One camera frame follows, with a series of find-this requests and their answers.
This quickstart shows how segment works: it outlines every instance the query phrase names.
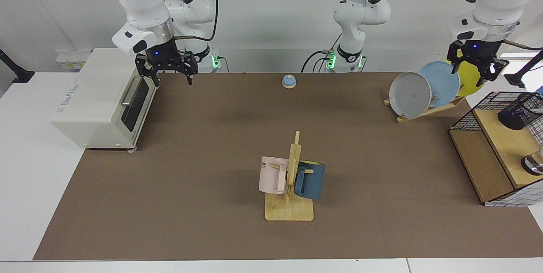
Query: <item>black wire basket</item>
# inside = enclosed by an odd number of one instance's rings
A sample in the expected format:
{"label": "black wire basket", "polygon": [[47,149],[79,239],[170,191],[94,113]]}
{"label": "black wire basket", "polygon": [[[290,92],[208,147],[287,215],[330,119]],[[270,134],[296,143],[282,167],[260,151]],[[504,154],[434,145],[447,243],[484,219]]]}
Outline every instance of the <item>black wire basket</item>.
{"label": "black wire basket", "polygon": [[508,107],[498,113],[500,122],[512,129],[522,130],[543,115],[543,97],[523,93]]}

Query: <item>white toaster oven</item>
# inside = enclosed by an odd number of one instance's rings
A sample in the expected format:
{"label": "white toaster oven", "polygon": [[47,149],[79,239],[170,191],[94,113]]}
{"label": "white toaster oven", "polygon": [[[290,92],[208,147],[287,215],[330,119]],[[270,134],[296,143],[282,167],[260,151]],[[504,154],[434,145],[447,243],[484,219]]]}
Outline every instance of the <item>white toaster oven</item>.
{"label": "white toaster oven", "polygon": [[50,122],[82,148],[131,149],[156,87],[139,76],[134,58],[116,48],[97,48]]}

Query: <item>toaster oven window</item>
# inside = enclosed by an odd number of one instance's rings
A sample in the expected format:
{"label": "toaster oven window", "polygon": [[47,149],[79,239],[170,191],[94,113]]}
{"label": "toaster oven window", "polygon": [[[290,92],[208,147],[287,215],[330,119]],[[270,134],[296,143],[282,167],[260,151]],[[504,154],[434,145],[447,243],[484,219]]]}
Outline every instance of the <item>toaster oven window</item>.
{"label": "toaster oven window", "polygon": [[140,116],[141,109],[143,109],[143,103],[149,94],[149,86],[145,80],[140,83],[140,87],[137,89],[136,97],[132,105],[129,105],[124,109],[121,120],[130,132],[134,132],[137,119]]}

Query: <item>brown table mat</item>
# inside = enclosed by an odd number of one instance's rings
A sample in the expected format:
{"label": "brown table mat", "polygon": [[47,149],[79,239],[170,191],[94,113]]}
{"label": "brown table mat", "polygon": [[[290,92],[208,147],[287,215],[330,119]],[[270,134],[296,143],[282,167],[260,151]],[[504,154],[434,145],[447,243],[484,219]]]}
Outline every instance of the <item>brown table mat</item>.
{"label": "brown table mat", "polygon": [[[394,73],[163,75],[136,153],[86,151],[34,259],[541,257],[529,209],[485,208],[448,136],[396,124]],[[267,222],[261,156],[326,163],[310,223]]]}

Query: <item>black pole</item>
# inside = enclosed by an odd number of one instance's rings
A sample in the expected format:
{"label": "black pole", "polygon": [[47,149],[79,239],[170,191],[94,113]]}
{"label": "black pole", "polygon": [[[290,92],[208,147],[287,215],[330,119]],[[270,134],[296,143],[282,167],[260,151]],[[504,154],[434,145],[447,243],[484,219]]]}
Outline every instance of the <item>black pole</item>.
{"label": "black pole", "polygon": [[2,60],[16,75],[17,78],[13,80],[14,84],[25,84],[29,82],[35,72],[25,70],[13,62],[13,60],[0,49],[0,60]]}
{"label": "black pole", "polygon": [[533,57],[526,65],[518,71],[516,74],[506,74],[505,78],[508,80],[509,84],[512,86],[518,86],[520,88],[525,88],[524,83],[522,82],[522,76],[529,72],[536,64],[543,60],[543,50],[540,51],[535,57]]}

